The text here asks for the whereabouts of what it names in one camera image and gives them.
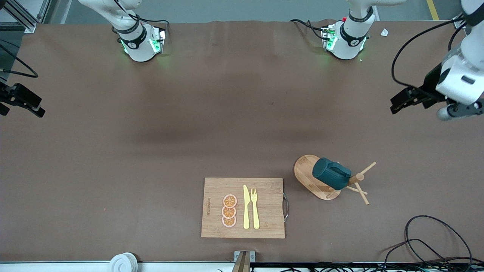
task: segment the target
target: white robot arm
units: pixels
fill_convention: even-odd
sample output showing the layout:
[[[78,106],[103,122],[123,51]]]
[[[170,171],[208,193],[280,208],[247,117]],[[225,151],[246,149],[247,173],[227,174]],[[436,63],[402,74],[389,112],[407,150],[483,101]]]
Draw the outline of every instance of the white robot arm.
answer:
[[[471,33],[425,76],[422,86],[409,86],[391,99],[393,114],[408,106],[422,103],[429,108],[444,101],[447,106],[437,112],[443,121],[484,113],[484,0],[461,4]]]
[[[375,21],[372,6],[396,6],[407,0],[346,0],[349,14],[346,21],[338,21],[323,30],[323,46],[337,58],[350,60],[363,49],[366,35]]]
[[[133,11],[142,0],[79,0],[106,18],[121,37],[124,51],[135,61],[148,61],[162,53],[166,31],[140,21]]]
[[[464,19],[472,27],[461,44],[442,62],[436,91],[447,98],[447,106],[437,112],[441,120],[483,113],[484,92],[484,0],[462,0]]]

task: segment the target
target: yellow knife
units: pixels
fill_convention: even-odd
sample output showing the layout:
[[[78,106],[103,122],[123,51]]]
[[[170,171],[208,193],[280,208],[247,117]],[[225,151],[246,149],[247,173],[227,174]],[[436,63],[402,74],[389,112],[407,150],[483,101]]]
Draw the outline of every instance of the yellow knife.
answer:
[[[243,228],[249,229],[249,203],[250,203],[250,195],[247,186],[243,186]]]

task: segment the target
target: gray floor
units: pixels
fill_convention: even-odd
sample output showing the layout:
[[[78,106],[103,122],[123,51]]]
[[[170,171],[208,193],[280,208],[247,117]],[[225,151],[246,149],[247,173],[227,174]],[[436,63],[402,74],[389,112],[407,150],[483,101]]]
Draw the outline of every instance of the gray floor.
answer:
[[[434,0],[440,19],[450,19],[460,12],[460,0]],[[136,12],[146,19],[165,19],[171,23],[210,21],[320,21],[340,19],[348,14],[344,0],[144,0]],[[381,21],[432,20],[426,0],[407,0],[395,7],[378,7]],[[78,0],[54,0],[48,22],[53,24],[107,24],[102,16],[81,5]],[[0,39],[20,45],[22,31],[0,31]],[[17,54],[17,48],[5,44]],[[14,60],[0,51],[2,68]]]

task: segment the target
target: yellow fork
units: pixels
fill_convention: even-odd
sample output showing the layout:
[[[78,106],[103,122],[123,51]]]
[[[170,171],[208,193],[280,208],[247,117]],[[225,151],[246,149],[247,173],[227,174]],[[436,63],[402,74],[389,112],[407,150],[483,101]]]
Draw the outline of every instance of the yellow fork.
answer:
[[[254,211],[254,228],[259,229],[260,223],[259,213],[257,212],[257,190],[255,188],[250,189],[250,200],[252,201],[254,206],[254,208],[252,209]]]

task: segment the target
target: wooden cutting board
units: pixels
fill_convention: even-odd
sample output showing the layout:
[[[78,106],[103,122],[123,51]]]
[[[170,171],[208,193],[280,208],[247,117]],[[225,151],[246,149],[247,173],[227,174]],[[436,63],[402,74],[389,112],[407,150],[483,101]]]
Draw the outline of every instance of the wooden cutting board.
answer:
[[[205,178],[203,191],[202,237],[212,238],[279,238],[285,237],[282,179],[269,178]],[[250,228],[243,228],[243,186],[257,189],[257,211],[260,228],[254,229],[252,202]],[[237,222],[233,227],[222,224],[222,200],[228,194],[237,197]]]

